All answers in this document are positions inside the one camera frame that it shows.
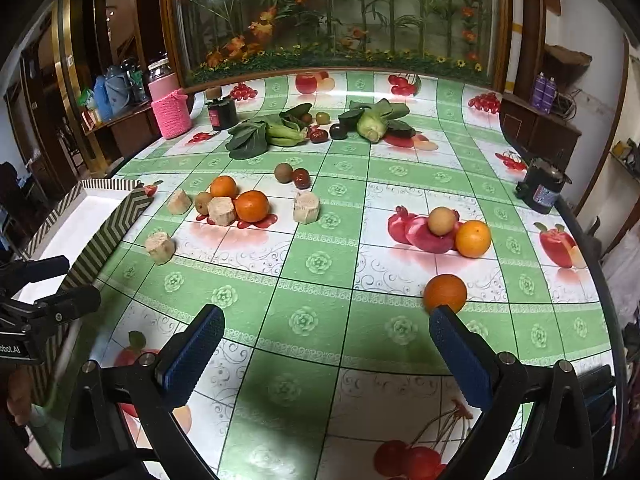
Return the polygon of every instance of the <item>glass panel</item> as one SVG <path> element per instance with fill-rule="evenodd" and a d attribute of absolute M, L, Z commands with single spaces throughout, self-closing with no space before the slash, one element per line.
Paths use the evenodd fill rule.
<path fill-rule="evenodd" d="M 370 66 L 487 83 L 497 0 L 175 0 L 189 85 Z"/>

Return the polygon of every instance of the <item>white plastic bag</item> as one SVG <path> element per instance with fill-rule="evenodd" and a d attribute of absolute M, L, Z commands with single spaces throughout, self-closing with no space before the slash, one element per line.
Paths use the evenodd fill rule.
<path fill-rule="evenodd" d="M 620 327 L 634 321 L 640 301 L 640 222 L 606 256 L 602 272 L 616 307 Z"/>

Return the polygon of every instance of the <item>spray can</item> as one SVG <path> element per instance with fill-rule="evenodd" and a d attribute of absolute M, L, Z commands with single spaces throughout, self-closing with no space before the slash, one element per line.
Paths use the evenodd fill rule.
<path fill-rule="evenodd" d="M 540 72 L 538 76 L 536 76 L 536 80 L 533 83 L 533 92 L 531 93 L 531 106 L 534 108 L 542 108 L 542 98 L 545 94 L 546 88 L 546 77 Z"/>
<path fill-rule="evenodd" d="M 542 111 L 548 114 L 556 98 L 556 80 L 551 78 L 546 82 L 545 93 L 542 97 Z"/>

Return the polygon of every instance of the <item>tangerine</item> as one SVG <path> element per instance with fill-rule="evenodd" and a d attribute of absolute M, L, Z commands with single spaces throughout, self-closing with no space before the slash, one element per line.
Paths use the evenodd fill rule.
<path fill-rule="evenodd" d="M 209 192 L 211 196 L 215 197 L 228 196 L 229 198 L 235 198 L 238 194 L 238 186 L 230 176 L 220 175 L 213 179 Z"/>
<path fill-rule="evenodd" d="M 422 304 L 429 314 L 441 305 L 449 305 L 453 312 L 458 312 L 465 302 L 465 282 L 454 274 L 439 274 L 431 278 L 422 294 Z"/>
<path fill-rule="evenodd" d="M 259 222 L 269 213 L 269 200 L 261 191 L 245 191 L 234 205 L 238 218 L 245 222 Z"/>
<path fill-rule="evenodd" d="M 484 222 L 468 220 L 456 234 L 456 250 L 467 258 L 479 258 L 491 246 L 491 231 Z"/>

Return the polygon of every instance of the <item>open cardboard box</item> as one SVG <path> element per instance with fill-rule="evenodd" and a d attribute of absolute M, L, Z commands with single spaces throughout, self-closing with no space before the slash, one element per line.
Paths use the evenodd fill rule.
<path fill-rule="evenodd" d="M 64 254 L 69 272 L 42 282 L 30 283 L 15 298 L 33 304 L 39 298 L 94 282 L 116 245 L 152 202 L 137 180 L 81 180 L 56 205 L 27 246 L 31 260 Z M 52 388 L 55 369 L 64 367 L 65 349 L 73 348 L 81 320 L 61 325 L 47 341 L 46 360 L 29 367 L 33 377 L 33 402 L 43 405 Z"/>

